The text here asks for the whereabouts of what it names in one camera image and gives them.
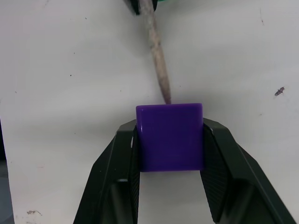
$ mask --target purple cube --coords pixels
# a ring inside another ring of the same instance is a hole
[[[136,107],[140,171],[203,169],[202,104]]]

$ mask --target purple block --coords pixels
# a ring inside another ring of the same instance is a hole
[[[140,171],[203,169],[202,104],[136,107]]]

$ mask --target white surface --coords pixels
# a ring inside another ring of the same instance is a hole
[[[299,222],[299,2],[168,0],[157,22],[173,103],[202,102]],[[121,0],[2,0],[0,99],[16,224],[71,224],[119,125],[163,102]],[[140,194],[140,224],[212,223],[197,172],[142,174]]]

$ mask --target dark speck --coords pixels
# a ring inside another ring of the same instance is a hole
[[[281,93],[283,93],[284,90],[285,90],[285,88],[284,88],[284,87],[281,87],[279,90],[277,90],[277,92],[274,94],[274,96],[277,97],[278,95],[280,95]]]

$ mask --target wooden skewer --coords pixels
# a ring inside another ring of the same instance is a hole
[[[157,32],[152,0],[139,0],[140,13],[144,17],[145,27],[149,35],[149,46],[154,59],[160,89],[166,104],[171,104],[169,79],[164,59],[161,40]]]

